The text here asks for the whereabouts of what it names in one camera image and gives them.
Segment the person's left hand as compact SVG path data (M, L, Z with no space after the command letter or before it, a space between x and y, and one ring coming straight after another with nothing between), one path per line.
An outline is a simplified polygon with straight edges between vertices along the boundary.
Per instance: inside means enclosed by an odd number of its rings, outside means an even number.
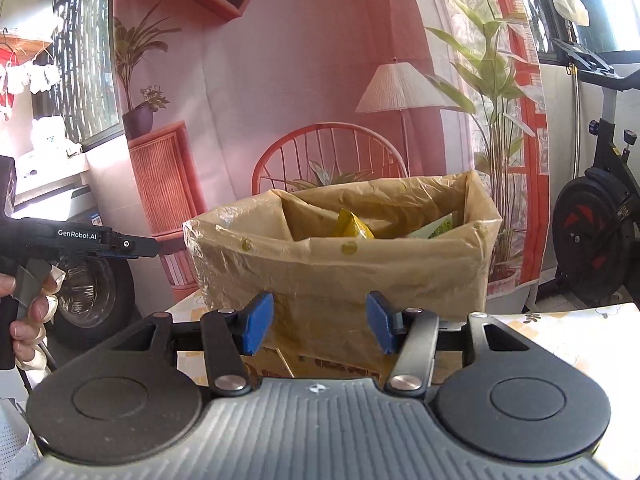
M1 259L1 369L43 370L47 358L39 345L44 324L55 314L65 273L46 262L35 269Z

